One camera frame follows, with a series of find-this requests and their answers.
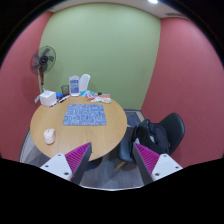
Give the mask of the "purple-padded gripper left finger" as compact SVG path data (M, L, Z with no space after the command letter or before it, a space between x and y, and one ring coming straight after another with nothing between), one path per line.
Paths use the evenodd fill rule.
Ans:
M92 144L88 142L67 154L56 154L41 169L79 185L91 153Z

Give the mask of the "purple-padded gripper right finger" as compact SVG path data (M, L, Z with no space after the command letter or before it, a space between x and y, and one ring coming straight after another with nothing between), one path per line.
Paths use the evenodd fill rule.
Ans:
M132 153L145 185L182 169L168 154L159 155L137 143L133 144Z

